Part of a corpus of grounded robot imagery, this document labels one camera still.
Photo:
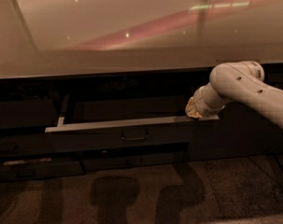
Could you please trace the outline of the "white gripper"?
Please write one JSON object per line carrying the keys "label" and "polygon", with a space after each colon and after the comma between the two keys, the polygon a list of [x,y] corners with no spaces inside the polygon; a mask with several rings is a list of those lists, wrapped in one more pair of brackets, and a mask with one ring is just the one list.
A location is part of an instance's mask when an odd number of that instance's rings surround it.
{"label": "white gripper", "polygon": [[225,107],[222,98],[211,85],[200,87],[187,102],[185,113],[189,118],[200,119],[217,115]]}

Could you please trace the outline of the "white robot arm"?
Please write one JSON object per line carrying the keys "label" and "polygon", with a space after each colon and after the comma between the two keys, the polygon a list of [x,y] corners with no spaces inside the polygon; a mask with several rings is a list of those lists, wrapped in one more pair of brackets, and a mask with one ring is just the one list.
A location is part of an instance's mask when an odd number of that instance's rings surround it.
{"label": "white robot arm", "polygon": [[186,115],[206,118],[217,115],[228,103],[247,105],[283,130],[283,90],[264,82],[259,63],[222,63],[214,67],[209,82],[187,102]]}

